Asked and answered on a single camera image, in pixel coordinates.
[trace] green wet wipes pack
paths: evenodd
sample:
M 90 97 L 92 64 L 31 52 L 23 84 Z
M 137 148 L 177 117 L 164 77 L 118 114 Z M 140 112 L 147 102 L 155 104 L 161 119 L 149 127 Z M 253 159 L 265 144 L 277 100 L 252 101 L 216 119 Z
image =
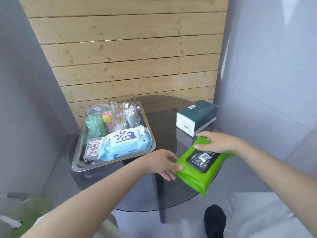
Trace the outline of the green wet wipes pack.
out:
M 205 137 L 198 137 L 195 143 L 176 161 L 184 166 L 182 171 L 175 172 L 186 184 L 206 197 L 212 179 L 217 174 L 226 159 L 234 156 L 232 153 L 214 153 L 200 151 L 195 144 L 210 144 Z

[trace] metal tray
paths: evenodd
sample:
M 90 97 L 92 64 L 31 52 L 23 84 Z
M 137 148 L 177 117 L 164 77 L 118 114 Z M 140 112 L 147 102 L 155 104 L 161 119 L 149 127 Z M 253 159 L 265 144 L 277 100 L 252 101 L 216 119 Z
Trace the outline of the metal tray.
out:
M 85 137 L 87 136 L 89 130 L 88 130 L 86 124 L 84 123 L 83 128 L 80 131 L 79 140 L 78 140 L 77 147 L 75 150 L 74 159 L 72 162 L 72 169 L 74 171 L 77 171 L 77 172 L 83 172 L 83 171 L 97 168 L 97 167 L 101 167 L 101 166 L 104 166 L 107 164 L 112 164 L 112 163 L 119 162 L 122 160 L 127 160 L 127 159 L 131 159 L 131 158 L 143 156 L 143 155 L 146 155 L 146 154 L 154 151 L 154 149 L 156 148 L 156 141 L 154 139 L 152 130 L 149 126 L 149 122 L 147 121 L 146 115 L 144 113 L 143 107 L 142 107 L 140 102 L 137 102 L 137 108 L 138 108 L 139 114 L 141 116 L 141 125 L 143 125 L 145 128 L 147 128 L 149 130 L 149 133 L 150 133 L 152 141 L 153 141 L 153 144 L 152 144 L 152 147 L 150 148 L 150 150 L 148 150 L 146 152 L 130 155 L 130 156 L 125 156 L 125 157 L 111 160 L 111 161 L 103 161 L 103 160 L 99 159 L 99 160 L 92 160 L 92 161 L 85 162 L 83 159 L 83 154 L 84 154 L 85 147 L 87 144 Z

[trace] black shoe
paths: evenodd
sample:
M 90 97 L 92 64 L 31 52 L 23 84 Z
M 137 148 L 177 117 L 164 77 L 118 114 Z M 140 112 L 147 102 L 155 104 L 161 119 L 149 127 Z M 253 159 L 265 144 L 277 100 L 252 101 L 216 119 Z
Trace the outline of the black shoe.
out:
M 224 238 L 227 217 L 222 208 L 212 205 L 205 211 L 205 231 L 208 238 Z

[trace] round glass table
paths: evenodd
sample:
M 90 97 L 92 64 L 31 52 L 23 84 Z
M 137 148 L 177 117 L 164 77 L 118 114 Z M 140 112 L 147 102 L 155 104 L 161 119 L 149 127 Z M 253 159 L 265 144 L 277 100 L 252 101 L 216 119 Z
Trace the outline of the round glass table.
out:
M 167 149 L 182 156 L 194 143 L 197 137 L 191 137 L 176 127 L 176 113 L 193 102 L 161 95 L 137 97 L 145 111 L 149 126 L 156 140 L 156 149 Z M 215 121 L 204 130 L 222 132 Z M 69 163 L 74 158 L 79 132 L 75 137 L 69 152 Z M 76 172 L 71 168 L 71 174 L 81 190 L 105 178 L 125 164 L 136 158 L 128 159 L 83 172 Z M 196 196 L 198 192 L 188 186 L 179 177 L 176 180 L 164 180 L 159 174 L 144 176 L 117 205 L 117 210 L 129 212 L 160 211 L 161 222 L 165 222 L 164 209 L 181 204 Z

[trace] wooden plank wall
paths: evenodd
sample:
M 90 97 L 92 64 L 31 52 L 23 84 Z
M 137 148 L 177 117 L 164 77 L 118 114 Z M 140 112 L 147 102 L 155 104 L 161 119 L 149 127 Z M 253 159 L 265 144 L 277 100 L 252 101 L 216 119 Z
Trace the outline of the wooden plank wall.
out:
M 228 0 L 20 0 L 81 126 L 126 94 L 213 101 Z

